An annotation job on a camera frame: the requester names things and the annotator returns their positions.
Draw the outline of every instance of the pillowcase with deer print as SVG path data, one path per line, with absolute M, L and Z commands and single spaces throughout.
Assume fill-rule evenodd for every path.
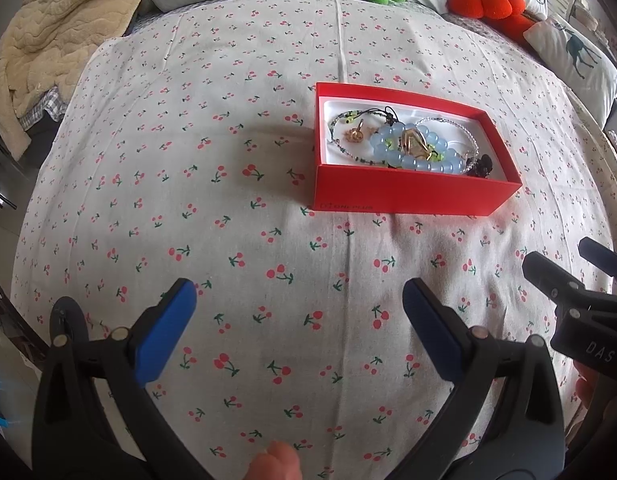
M 603 130 L 617 97 L 617 69 L 610 59 L 556 15 L 530 27 L 524 38 Z

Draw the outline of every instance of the quilt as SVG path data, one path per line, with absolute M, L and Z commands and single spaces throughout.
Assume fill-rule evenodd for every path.
M 317 81 L 486 110 L 522 188 L 488 218 L 312 211 Z M 71 296 L 102 338 L 189 278 L 197 310 L 146 389 L 204 467 L 242 478 L 284 440 L 306 479 L 384 478 L 451 387 L 403 313 L 404 282 L 422 277 L 469 326 L 549 339 L 554 306 L 521 264 L 538 250 L 610 290 L 578 255 L 584 236 L 617 250 L 617 159 L 548 70 L 416 8 L 231 0 L 93 54 L 28 206 L 12 301 L 48 339 L 54 301 Z M 577 374 L 550 352 L 568 423 Z

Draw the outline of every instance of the orange plush toy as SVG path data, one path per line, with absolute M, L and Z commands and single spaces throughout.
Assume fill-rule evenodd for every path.
M 522 15 L 526 10 L 524 0 L 448 0 L 448 10 L 465 16 L 476 18 L 488 23 L 511 40 L 527 50 L 531 46 L 524 39 L 524 32 L 535 22 Z

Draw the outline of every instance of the jewelry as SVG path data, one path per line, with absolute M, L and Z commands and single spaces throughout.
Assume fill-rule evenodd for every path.
M 350 130 L 346 130 L 346 132 L 344 132 L 344 139 L 348 140 L 349 142 L 362 142 L 362 140 L 364 140 L 364 133 L 361 130 L 363 124 L 364 120 L 361 120 L 357 128 L 351 128 Z
M 339 139 L 335 137 L 335 125 L 339 120 L 344 119 L 347 124 L 351 124 L 355 119 L 364 114 L 383 116 L 386 119 L 386 124 L 380 126 L 375 133 L 371 134 L 369 139 L 373 147 L 373 158 L 375 160 L 366 160 L 365 158 L 352 155 L 352 153 L 349 153 L 348 150 L 341 146 Z M 444 138 L 422 125 L 422 123 L 427 121 L 448 123 L 462 130 L 472 145 L 472 151 L 460 155 L 453 148 L 449 148 L 448 142 Z M 362 124 L 363 120 L 360 121 L 357 128 L 346 131 L 344 138 L 350 142 L 361 142 L 363 140 Z M 483 157 L 479 159 L 479 146 L 475 137 L 464 126 L 448 119 L 426 117 L 415 123 L 404 124 L 399 121 L 397 113 L 395 113 L 393 108 L 386 107 L 384 110 L 370 108 L 368 110 L 345 112 L 333 118 L 328 126 L 331 133 L 331 142 L 344 155 L 351 157 L 356 162 L 368 164 L 369 166 L 384 164 L 389 168 L 431 171 L 433 173 L 469 173 L 471 176 L 487 176 L 490 170 L 492 170 L 492 161 L 490 169 L 487 171 L 487 164 L 483 164 Z M 481 165 L 483 168 L 479 168 L 480 171 L 472 171 L 477 165 Z

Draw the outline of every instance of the open box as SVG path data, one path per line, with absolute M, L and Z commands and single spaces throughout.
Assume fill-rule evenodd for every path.
M 314 210 L 488 216 L 521 187 L 511 155 L 483 110 L 413 92 L 342 83 L 317 83 L 316 95 Z M 328 122 L 336 115 L 386 105 L 395 109 L 403 123 L 441 117 L 462 124 L 475 137 L 480 156 L 485 153 L 493 159 L 493 171 L 479 178 L 367 166 L 342 154 L 330 141 Z M 371 127 L 383 122 L 373 116 L 364 120 Z M 462 139 L 467 143 L 451 124 L 424 124 L 445 137 L 449 146 Z M 336 138 L 341 139 L 343 130 L 351 126 L 339 121 Z M 366 140 L 342 145 L 354 155 L 370 158 Z

